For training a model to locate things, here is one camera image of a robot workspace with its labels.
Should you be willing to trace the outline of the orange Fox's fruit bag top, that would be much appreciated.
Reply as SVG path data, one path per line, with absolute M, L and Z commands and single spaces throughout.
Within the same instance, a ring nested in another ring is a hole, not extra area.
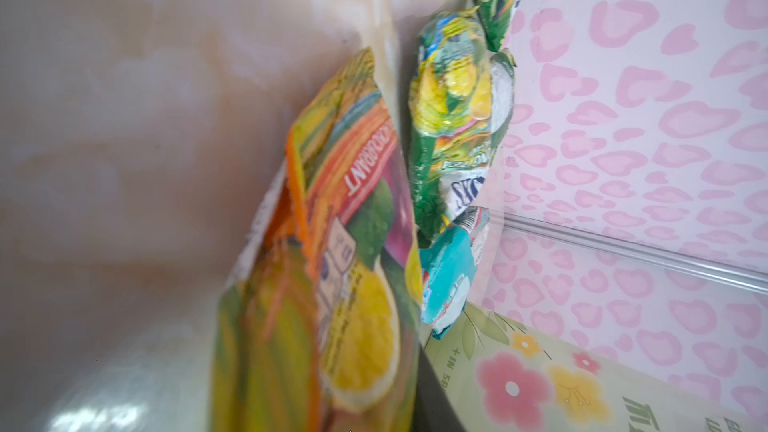
M 325 431 L 406 431 L 419 362 L 420 266 L 399 135 L 370 49 L 288 134 L 288 189 L 315 287 Z

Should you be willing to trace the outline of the white paper bag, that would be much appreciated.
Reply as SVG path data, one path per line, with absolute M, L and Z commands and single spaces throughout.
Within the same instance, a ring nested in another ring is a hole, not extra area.
M 765 425 L 473 304 L 425 341 L 465 431 L 763 431 Z

